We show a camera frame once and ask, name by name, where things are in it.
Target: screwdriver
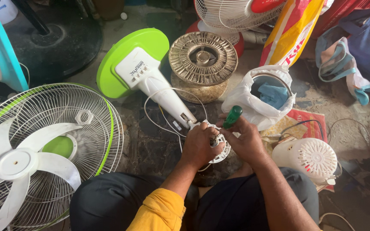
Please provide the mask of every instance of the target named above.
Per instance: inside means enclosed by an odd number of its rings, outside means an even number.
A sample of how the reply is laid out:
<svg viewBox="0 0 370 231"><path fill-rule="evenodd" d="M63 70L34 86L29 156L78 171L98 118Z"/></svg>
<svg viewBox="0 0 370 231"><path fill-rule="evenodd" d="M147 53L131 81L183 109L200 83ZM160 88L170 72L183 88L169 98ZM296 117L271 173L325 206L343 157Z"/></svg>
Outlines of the screwdriver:
<svg viewBox="0 0 370 231"><path fill-rule="evenodd" d="M239 116L242 115L242 107L235 105L229 111L227 118L225 119L222 127L224 129L229 129L238 120ZM218 138L219 134L210 139L210 144L213 145L215 140Z"/></svg>

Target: yellow sleeve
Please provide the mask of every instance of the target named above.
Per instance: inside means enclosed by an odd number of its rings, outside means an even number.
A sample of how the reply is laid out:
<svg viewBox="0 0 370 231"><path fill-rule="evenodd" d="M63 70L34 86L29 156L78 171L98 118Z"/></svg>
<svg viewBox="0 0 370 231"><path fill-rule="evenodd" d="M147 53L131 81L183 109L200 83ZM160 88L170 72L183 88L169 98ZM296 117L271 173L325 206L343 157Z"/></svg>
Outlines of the yellow sleeve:
<svg viewBox="0 0 370 231"><path fill-rule="evenodd" d="M145 198L127 231L179 231L184 213L182 197L160 188Z"/></svg>

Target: white bottle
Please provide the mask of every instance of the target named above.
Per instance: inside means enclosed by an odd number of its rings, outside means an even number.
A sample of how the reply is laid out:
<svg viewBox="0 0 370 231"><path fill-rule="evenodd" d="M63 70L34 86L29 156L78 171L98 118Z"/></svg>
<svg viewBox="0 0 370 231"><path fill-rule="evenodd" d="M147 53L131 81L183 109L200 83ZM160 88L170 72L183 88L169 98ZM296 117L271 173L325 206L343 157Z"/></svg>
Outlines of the white bottle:
<svg viewBox="0 0 370 231"><path fill-rule="evenodd" d="M11 0L0 0L0 21L2 24L11 22L17 14L18 9Z"/></svg>

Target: black pole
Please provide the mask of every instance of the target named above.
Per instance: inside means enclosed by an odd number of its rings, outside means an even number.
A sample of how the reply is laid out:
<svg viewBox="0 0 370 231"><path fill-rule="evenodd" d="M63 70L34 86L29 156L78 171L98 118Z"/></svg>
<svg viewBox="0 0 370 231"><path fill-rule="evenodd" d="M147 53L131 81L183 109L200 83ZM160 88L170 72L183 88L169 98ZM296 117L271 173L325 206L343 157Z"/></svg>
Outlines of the black pole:
<svg viewBox="0 0 370 231"><path fill-rule="evenodd" d="M39 31L39 34L49 34L50 31L48 27L28 5L27 0L12 0L12 2L25 15L28 21Z"/></svg>

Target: dirty floor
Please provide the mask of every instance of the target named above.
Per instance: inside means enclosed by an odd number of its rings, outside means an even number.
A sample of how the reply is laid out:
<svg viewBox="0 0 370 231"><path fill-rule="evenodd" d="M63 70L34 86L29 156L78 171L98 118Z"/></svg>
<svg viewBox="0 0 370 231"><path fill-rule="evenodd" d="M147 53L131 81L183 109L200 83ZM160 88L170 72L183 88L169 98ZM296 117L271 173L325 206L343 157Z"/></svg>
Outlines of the dirty floor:
<svg viewBox="0 0 370 231"><path fill-rule="evenodd" d="M87 69L70 77L68 82L82 83L98 89L95 83L97 70L112 44L133 31L151 27L162 30L170 42L173 42L196 20L195 14L189 12L180 23L175 20L173 10L147 6L125 7L124 11L128 14L126 21L118 19L103 24L104 41L98 57ZM257 41L250 32L244 32L244 38L245 51L239 59L237 70L229 79L227 91L219 101L205 105L211 123L215 123L221 113L221 100L249 70L259 65L262 41ZM347 90L345 79L335 83L324 83L318 79L318 69L312 60L311 41L302 57L311 59L299 59L289 69L293 78L291 89L297 94L294 107L325 114L327 129L338 119L353 118L364 124L370 133L370 102L366 106L355 102ZM162 67L162 72L165 76L170 75L168 63ZM145 116L143 104L146 99L142 92L122 99L109 99L124 123L123 155L117 171L167 176L181 156L178 138L157 128ZM197 119L204 119L201 105L188 102L185 104ZM168 128L157 104L149 101L147 112L156 123ZM167 118L170 122L173 121L172 117ZM319 193L320 213L338 213L355 230L370 230L370 152L367 149L367 133L356 122L345 120L335 124L331 136L330 145L336 151L344 171L336 181L335 193L326 190ZM226 160L198 173L194 183L198 186L211 186L231 175L240 165L241 160L231 153ZM321 228L326 227L326 230L351 230L336 216L326 216L323 223ZM70 230L69 220L59 222L47 230Z"/></svg>

